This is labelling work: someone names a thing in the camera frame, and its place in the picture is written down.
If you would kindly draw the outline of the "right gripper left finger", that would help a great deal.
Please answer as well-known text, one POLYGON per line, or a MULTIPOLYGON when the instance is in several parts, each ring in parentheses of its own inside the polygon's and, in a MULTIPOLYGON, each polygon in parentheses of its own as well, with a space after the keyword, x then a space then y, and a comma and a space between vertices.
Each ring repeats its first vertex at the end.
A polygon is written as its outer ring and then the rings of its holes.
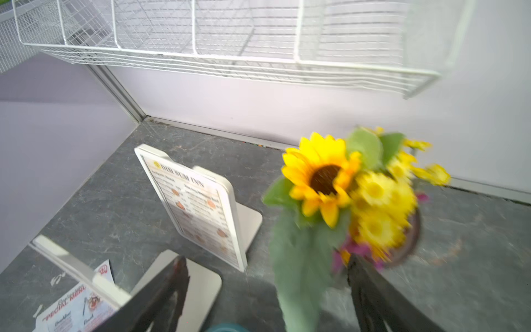
POLYGON ((183 314, 189 286, 185 257, 163 268, 96 331, 175 331, 183 314))

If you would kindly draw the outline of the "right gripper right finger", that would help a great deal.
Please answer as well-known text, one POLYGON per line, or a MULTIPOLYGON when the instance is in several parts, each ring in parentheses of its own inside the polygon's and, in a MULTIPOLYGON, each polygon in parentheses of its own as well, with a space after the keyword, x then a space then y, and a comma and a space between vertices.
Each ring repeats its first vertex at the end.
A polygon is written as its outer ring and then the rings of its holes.
POLYGON ((442 331, 364 258, 352 255, 347 271, 361 331, 442 331))

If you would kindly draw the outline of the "red special menu sheet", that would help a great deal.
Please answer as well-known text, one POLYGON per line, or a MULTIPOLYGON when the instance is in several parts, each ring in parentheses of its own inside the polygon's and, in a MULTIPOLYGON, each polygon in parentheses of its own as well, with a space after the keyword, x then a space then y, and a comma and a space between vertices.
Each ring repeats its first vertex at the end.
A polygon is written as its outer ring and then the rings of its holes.
POLYGON ((99 295, 80 282, 35 318, 35 330, 93 331, 115 312, 99 295))

